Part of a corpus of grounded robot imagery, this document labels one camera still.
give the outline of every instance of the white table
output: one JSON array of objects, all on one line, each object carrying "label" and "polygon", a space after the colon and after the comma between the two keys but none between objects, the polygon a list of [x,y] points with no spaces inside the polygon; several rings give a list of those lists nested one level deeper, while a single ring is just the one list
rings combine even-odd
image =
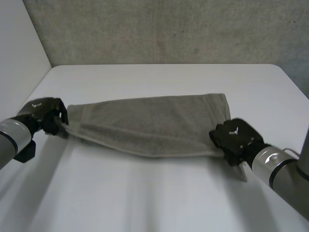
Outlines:
[{"label": "white table", "polygon": [[[274,65],[87,65],[53,68],[30,99],[66,106],[106,100],[225,93],[232,117],[265,141],[301,151],[309,100]],[[307,222],[248,167],[222,159],[142,159],[79,139],[34,136],[36,157],[0,172],[0,231],[290,232]]]}]

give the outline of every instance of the concrete wall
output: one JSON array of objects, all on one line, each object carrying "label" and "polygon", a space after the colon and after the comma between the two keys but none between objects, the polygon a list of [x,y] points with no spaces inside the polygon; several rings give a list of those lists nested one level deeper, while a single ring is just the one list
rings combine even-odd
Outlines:
[{"label": "concrete wall", "polygon": [[52,66],[270,63],[309,96],[308,0],[24,0]]},{"label": "concrete wall", "polygon": [[0,0],[0,121],[15,116],[51,69],[21,0]]}]

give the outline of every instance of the white wall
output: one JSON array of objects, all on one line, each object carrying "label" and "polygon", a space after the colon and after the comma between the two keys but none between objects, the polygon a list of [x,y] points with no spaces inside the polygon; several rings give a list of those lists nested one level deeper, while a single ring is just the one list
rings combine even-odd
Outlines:
[{"label": "white wall", "polygon": [[0,120],[17,113],[50,69],[22,0],[0,0]]}]

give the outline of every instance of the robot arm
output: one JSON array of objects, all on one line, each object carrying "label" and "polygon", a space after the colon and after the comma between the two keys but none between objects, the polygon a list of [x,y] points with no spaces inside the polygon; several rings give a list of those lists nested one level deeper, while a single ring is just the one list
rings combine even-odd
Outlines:
[{"label": "robot arm", "polygon": [[219,124],[210,132],[231,166],[247,162],[253,172],[291,207],[309,220],[309,132],[299,159],[265,144],[242,119]]},{"label": "robot arm", "polygon": [[27,102],[16,117],[0,122],[0,169],[10,160],[22,163],[35,156],[35,132],[43,129],[56,135],[68,124],[67,110],[59,98],[41,98]]}]

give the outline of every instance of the gray towel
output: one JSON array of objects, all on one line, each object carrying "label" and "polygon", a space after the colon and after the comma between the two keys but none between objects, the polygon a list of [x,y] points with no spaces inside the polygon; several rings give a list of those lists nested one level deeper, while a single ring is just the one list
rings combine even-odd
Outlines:
[{"label": "gray towel", "polygon": [[144,157],[223,157],[209,131],[230,119],[224,94],[69,105],[69,134]]}]

